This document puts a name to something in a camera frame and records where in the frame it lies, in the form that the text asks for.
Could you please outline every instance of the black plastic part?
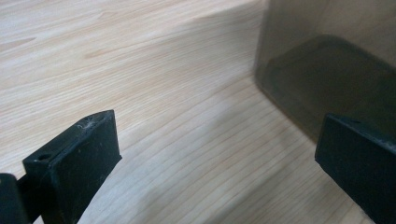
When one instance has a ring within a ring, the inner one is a hole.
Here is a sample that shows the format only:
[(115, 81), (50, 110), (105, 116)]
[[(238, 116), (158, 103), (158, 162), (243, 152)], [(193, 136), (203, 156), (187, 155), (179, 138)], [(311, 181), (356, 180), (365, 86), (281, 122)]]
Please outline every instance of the black plastic part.
[[(23, 160), (26, 175), (1, 191), (15, 203), (1, 198), (0, 207), (15, 207), (20, 223), (40, 215), (45, 223), (77, 223), (120, 160), (114, 111), (90, 115)], [(0, 218), (7, 216), (0, 210)]]
[(326, 116), (315, 155), (375, 223), (396, 223), (396, 141), (360, 121)]
[(0, 202), (0, 223), (28, 223), (15, 176), (0, 174)]

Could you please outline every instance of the translucent brown plastic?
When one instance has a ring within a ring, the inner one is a hole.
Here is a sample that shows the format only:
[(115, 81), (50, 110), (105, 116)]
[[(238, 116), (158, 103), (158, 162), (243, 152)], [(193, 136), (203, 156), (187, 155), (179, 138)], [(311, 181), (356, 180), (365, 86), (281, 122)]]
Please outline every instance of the translucent brown plastic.
[(326, 113), (396, 136), (396, 1), (273, 0), (258, 86), (313, 139)]

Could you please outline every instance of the wooden table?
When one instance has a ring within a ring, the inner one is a hole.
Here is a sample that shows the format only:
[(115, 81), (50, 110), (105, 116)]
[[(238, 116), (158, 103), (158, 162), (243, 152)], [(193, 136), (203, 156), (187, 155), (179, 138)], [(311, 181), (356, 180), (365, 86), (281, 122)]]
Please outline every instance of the wooden table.
[(266, 1), (0, 3), (0, 172), (115, 109), (123, 160), (79, 223), (370, 223), (257, 88)]

